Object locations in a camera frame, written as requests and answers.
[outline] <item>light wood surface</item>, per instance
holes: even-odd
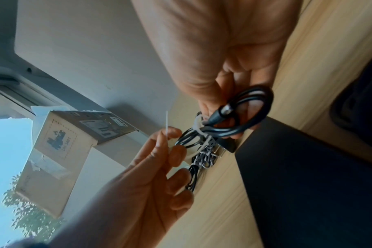
[[[331,102],[370,58],[372,0],[304,1],[276,78],[270,117],[372,161],[372,148],[327,116]],[[193,100],[181,95],[174,108],[170,124],[190,127],[198,111]],[[184,115],[176,114],[183,109]],[[206,171],[193,207],[158,247],[263,247],[233,154]]]

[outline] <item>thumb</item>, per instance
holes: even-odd
[[[168,141],[167,137],[162,132],[159,132],[156,140],[156,145],[152,152],[141,161],[133,170],[138,176],[138,180],[142,184],[147,184],[152,181],[161,167],[168,160]]]
[[[223,91],[216,81],[208,83],[177,83],[181,91],[197,99],[204,115],[210,116],[226,104]]]

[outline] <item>bundle of cables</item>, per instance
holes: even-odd
[[[236,109],[241,104],[251,101],[260,101],[263,105],[251,119],[241,124]],[[186,186],[187,189],[191,191],[195,189],[198,172],[201,168],[213,166],[217,157],[213,152],[214,147],[218,144],[230,152],[235,152],[235,141],[227,137],[242,133],[260,123],[268,115],[272,102],[273,92],[271,88],[256,85],[237,94],[226,105],[219,107],[210,117],[203,116],[201,112],[197,114],[193,127],[184,132],[175,143],[175,145],[184,145],[186,148],[200,146],[195,153],[186,157],[186,159],[192,159],[192,165],[189,168],[192,180]],[[234,126],[217,127],[218,124],[231,118],[235,120]]]

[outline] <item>hand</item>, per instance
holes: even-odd
[[[171,139],[181,134],[179,129],[168,129]],[[51,241],[51,248],[155,247],[193,204],[191,191],[176,194],[191,180],[187,169],[166,178],[185,156],[183,146],[174,146],[168,154],[165,130],[153,134],[131,165]]]
[[[132,2],[175,84],[208,116],[251,85],[272,86],[302,5],[302,0]],[[258,102],[241,106],[241,123],[259,108]]]

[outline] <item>fingernail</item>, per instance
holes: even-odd
[[[167,142],[166,137],[160,132],[159,135],[157,136],[156,147],[164,146],[166,142]]]

